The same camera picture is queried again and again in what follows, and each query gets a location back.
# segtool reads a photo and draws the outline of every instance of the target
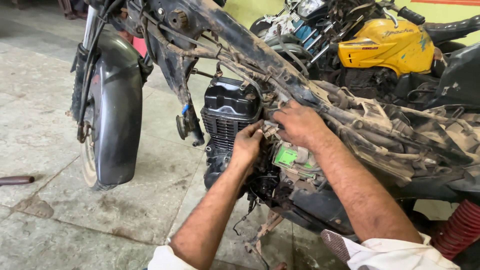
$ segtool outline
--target yellow fuel tank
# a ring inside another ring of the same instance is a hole
[[[345,67],[387,67],[397,76],[429,73],[434,45],[421,26],[409,21],[374,19],[365,23],[353,40],[338,44],[338,56]]]

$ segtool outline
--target concrete floor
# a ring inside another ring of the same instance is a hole
[[[33,184],[0,187],[0,269],[141,269],[205,194],[203,147],[182,141],[181,107],[158,67],[144,87],[142,135],[134,179],[109,192],[84,183],[70,107],[69,73],[84,21],[67,21],[55,0],[26,10],[0,4],[0,176],[33,175]],[[213,72],[215,62],[197,67]],[[192,76],[199,111],[208,79]],[[243,242],[268,208],[248,219],[240,199],[212,269],[261,269]],[[346,269],[314,234],[282,222],[262,240],[270,264],[289,269]]]

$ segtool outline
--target rear shock absorber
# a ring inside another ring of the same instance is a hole
[[[464,200],[432,238],[435,247],[452,260],[480,237],[480,206]]]

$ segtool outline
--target shirt sleeve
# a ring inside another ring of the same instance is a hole
[[[420,235],[423,244],[373,238],[359,245],[343,238],[350,254],[347,264],[352,270],[460,270],[430,245],[430,236]]]
[[[175,256],[169,245],[158,246],[148,263],[148,270],[197,270]]]

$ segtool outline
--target man's left hand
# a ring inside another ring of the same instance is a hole
[[[252,165],[260,151],[260,141],[263,137],[263,131],[260,128],[263,124],[264,121],[260,120],[237,133],[230,164],[245,166],[245,168]]]

